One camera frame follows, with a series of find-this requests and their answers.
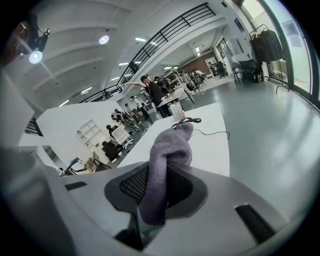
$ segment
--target gray towel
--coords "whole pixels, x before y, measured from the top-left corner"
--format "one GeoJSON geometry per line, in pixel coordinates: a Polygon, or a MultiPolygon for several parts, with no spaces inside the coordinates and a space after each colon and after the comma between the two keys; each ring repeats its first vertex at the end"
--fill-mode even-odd
{"type": "Polygon", "coordinates": [[[150,151],[148,179],[144,197],[139,205],[142,220],[148,225],[165,224],[167,163],[189,166],[192,152],[188,141],[194,127],[186,122],[161,132],[150,151]]]}

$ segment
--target white desk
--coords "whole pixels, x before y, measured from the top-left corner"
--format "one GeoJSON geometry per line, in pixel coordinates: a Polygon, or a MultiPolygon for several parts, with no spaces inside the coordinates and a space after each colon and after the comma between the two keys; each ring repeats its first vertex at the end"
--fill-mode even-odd
{"type": "MultiPolygon", "coordinates": [[[[186,112],[186,116],[201,118],[202,122],[192,124],[194,129],[199,129],[205,134],[226,130],[218,103],[189,110],[186,112]]],[[[155,121],[118,167],[148,161],[156,137],[175,123],[172,116],[155,121]]],[[[192,167],[229,177],[229,146],[225,132],[203,135],[200,131],[195,130],[189,144],[192,150],[192,167]]]]}
{"type": "Polygon", "coordinates": [[[185,91],[185,88],[184,87],[181,87],[179,89],[177,89],[175,92],[171,93],[169,97],[167,97],[164,101],[162,101],[159,105],[158,105],[158,108],[165,105],[165,104],[168,104],[176,99],[178,99],[181,94],[183,94],[185,91]]]}

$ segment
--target cap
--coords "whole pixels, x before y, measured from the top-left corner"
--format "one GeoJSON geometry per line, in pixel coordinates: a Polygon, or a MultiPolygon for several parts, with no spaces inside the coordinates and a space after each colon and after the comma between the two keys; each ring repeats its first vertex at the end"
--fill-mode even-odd
{"type": "Polygon", "coordinates": [[[140,78],[141,82],[143,83],[146,78],[148,78],[148,75],[146,75],[146,74],[141,76],[141,78],[140,78]]]}

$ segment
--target white cabinet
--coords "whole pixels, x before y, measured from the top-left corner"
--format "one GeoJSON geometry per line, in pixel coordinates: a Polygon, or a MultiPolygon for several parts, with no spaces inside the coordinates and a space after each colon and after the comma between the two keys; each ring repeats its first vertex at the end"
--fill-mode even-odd
{"type": "Polygon", "coordinates": [[[92,119],[83,124],[80,129],[76,131],[76,135],[90,152],[95,152],[99,156],[101,162],[104,164],[109,162],[109,158],[102,150],[102,142],[107,141],[107,138],[92,119]]]}

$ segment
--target concrete floor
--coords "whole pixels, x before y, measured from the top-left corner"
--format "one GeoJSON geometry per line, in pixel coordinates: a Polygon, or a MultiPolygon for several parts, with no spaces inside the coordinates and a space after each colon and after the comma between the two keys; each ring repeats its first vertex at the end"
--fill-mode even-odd
{"type": "Polygon", "coordinates": [[[320,113],[293,91],[276,94],[271,82],[241,83],[208,89],[194,96],[195,105],[181,104],[191,110],[219,103],[230,132],[230,177],[292,220],[306,212],[318,189],[320,113]]]}

